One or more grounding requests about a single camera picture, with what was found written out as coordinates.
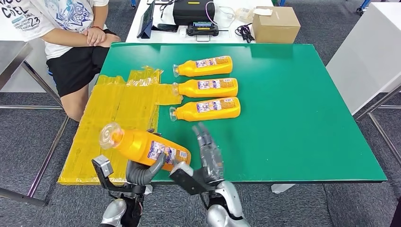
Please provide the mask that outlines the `person's left hand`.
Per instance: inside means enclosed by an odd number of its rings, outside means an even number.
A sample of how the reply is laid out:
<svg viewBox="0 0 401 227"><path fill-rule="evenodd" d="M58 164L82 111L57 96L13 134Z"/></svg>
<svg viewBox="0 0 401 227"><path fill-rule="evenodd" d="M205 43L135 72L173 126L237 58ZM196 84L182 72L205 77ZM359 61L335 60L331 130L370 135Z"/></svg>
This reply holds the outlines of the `person's left hand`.
<svg viewBox="0 0 401 227"><path fill-rule="evenodd" d="M99 27L91 27L86 29L83 34L87 37L89 46L96 46L105 40L105 32Z"/></svg>

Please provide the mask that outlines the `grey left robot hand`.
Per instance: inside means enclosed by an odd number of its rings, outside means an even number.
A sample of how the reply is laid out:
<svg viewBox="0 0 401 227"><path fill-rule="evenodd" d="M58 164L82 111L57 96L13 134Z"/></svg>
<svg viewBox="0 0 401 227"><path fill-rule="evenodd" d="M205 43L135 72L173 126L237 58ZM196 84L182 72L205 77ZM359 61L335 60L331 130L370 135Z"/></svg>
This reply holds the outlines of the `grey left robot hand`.
<svg viewBox="0 0 401 227"><path fill-rule="evenodd" d="M135 185L146 186L150 184L155 175L162 169L165 162L165 153L160 154L155 163L150 166L128 160L126 166L126 180Z"/></svg>

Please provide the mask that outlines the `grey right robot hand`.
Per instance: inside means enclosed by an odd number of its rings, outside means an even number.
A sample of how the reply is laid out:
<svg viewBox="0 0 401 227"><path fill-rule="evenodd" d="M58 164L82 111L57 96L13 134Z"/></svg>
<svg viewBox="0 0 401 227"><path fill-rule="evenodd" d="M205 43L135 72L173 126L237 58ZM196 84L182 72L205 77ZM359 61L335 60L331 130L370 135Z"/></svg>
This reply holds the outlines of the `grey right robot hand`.
<svg viewBox="0 0 401 227"><path fill-rule="evenodd" d="M224 161L221 150L215 143L206 126L199 122L192 127L199 145L202 164L202 175L206 183L214 183L224 179Z"/></svg>

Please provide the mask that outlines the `person's right hand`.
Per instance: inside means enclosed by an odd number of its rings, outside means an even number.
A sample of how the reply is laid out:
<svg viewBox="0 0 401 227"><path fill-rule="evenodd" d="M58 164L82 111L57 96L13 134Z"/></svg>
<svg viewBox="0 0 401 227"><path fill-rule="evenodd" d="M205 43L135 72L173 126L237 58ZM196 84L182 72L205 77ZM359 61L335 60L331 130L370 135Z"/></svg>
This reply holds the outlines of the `person's right hand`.
<svg viewBox="0 0 401 227"><path fill-rule="evenodd" d="M113 34L105 34L105 40L99 44L99 46L104 47L104 48L109 48L112 43L114 42L120 42L121 39L117 35Z"/></svg>

